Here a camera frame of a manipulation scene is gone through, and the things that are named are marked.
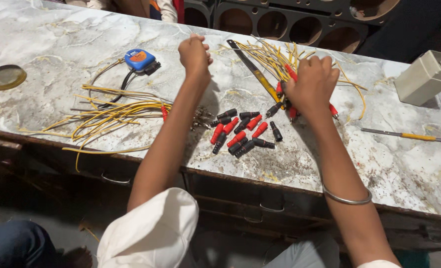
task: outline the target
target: red plug cover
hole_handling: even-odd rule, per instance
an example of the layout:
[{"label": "red plug cover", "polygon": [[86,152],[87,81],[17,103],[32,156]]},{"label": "red plug cover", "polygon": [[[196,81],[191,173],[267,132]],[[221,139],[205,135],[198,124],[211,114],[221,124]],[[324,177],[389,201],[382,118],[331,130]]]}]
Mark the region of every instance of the red plug cover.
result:
[{"label": "red plug cover", "polygon": [[290,67],[290,65],[285,64],[285,70],[287,70],[288,75],[295,81],[297,82],[298,77],[297,74],[293,71],[293,69]]},{"label": "red plug cover", "polygon": [[289,113],[290,119],[297,117],[297,109],[295,109],[295,107],[290,107]]},{"label": "red plug cover", "polygon": [[217,124],[216,129],[214,130],[214,134],[212,135],[211,144],[214,145],[217,141],[217,137],[221,134],[222,130],[224,128],[224,125]]},{"label": "red plug cover", "polygon": [[254,129],[254,127],[259,123],[259,121],[262,119],[262,115],[259,114],[257,115],[257,117],[255,117],[254,119],[252,119],[250,121],[250,123],[247,124],[247,129],[252,131]]},{"label": "red plug cover", "polygon": [[245,137],[245,132],[240,131],[239,134],[237,134],[231,141],[227,143],[227,147],[230,148],[232,145],[234,145],[234,143],[241,141],[241,139],[243,139],[244,137]]},{"label": "red plug cover", "polygon": [[338,114],[338,111],[335,109],[335,107],[331,103],[330,103],[329,108],[330,108],[331,115]]},{"label": "red plug cover", "polygon": [[280,84],[280,81],[277,84],[277,93],[282,93],[282,86]]},{"label": "red plug cover", "polygon": [[168,118],[168,110],[166,110],[166,107],[164,105],[161,106],[161,113],[162,113],[162,120],[165,121],[166,118]]},{"label": "red plug cover", "polygon": [[234,119],[232,119],[232,121],[230,121],[229,124],[225,125],[225,127],[222,131],[228,135],[232,131],[232,129],[235,127],[235,125],[237,125],[238,122],[239,122],[239,118],[235,117]]},{"label": "red plug cover", "polygon": [[252,134],[252,137],[258,138],[260,134],[262,134],[267,129],[268,126],[269,125],[267,124],[267,122],[263,122],[262,124],[260,124],[257,130]]}]

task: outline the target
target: speaker box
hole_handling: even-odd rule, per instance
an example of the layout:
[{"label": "speaker box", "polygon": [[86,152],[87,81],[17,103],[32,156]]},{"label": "speaker box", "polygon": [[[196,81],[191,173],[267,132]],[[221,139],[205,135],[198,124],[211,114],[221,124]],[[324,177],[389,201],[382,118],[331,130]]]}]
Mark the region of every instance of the speaker box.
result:
[{"label": "speaker box", "polygon": [[184,24],[212,28],[214,0],[184,0]]},{"label": "speaker box", "polygon": [[334,20],[383,25],[400,0],[222,0],[258,7],[292,9]]},{"label": "speaker box", "polygon": [[293,9],[228,1],[217,6],[214,29],[347,53],[353,53],[368,34],[368,26],[362,23]]}]

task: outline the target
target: white plastic box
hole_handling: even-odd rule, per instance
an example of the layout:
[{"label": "white plastic box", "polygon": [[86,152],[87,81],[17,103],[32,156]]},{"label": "white plastic box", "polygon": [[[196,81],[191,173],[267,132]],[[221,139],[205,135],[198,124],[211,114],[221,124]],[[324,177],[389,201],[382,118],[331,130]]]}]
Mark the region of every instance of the white plastic box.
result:
[{"label": "white plastic box", "polygon": [[402,102],[421,106],[441,92],[441,52],[429,50],[395,81]]}]

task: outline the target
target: wooden cabinet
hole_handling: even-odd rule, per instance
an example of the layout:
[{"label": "wooden cabinet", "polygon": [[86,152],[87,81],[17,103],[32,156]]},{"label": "wooden cabinet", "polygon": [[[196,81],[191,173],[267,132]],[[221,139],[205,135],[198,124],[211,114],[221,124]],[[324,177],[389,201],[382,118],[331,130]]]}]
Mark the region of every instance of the wooden cabinet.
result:
[{"label": "wooden cabinet", "polygon": [[[80,154],[61,149],[65,144],[14,135],[0,139],[0,176],[39,169],[32,162],[56,174],[76,174],[106,183],[131,186],[139,161],[124,155]],[[234,177],[212,177],[184,169],[184,188],[196,198],[201,224],[219,229],[290,239],[317,229],[329,231],[338,243],[341,235],[318,193]],[[441,250],[441,216],[378,206],[392,248]]]}]

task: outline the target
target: metal lid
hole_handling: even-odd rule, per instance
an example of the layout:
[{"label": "metal lid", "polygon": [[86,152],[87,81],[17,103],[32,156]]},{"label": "metal lid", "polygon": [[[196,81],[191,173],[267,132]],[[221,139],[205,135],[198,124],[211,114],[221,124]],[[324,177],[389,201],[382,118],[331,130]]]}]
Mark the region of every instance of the metal lid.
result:
[{"label": "metal lid", "polygon": [[26,78],[27,73],[17,65],[0,66],[0,90],[15,88]]}]

